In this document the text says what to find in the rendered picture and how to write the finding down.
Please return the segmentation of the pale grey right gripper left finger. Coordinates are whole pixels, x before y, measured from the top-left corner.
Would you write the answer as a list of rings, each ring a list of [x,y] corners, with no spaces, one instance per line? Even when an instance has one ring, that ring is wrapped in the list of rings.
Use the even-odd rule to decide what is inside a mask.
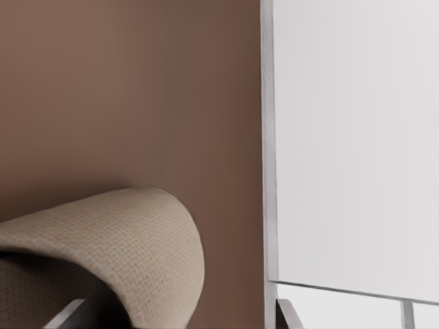
[[[66,305],[43,329],[85,329],[87,300],[76,299]]]

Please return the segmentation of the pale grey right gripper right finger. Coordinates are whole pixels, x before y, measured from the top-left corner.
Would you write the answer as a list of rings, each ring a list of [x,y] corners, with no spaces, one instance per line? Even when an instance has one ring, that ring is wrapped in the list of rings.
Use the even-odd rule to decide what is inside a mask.
[[[304,329],[298,313],[287,299],[276,300],[276,329]]]

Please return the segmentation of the beige woven fabric shoe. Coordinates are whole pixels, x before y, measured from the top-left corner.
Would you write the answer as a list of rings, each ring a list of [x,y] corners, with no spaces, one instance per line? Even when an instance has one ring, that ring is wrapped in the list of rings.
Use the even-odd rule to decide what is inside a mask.
[[[85,329],[185,329],[203,284],[189,211],[154,187],[0,223],[0,329],[43,329],[76,299]]]

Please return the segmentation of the white shoe rack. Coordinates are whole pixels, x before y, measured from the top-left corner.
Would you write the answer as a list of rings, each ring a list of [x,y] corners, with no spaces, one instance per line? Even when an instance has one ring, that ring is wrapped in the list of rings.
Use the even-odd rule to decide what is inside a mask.
[[[260,0],[265,325],[439,329],[439,0]]]

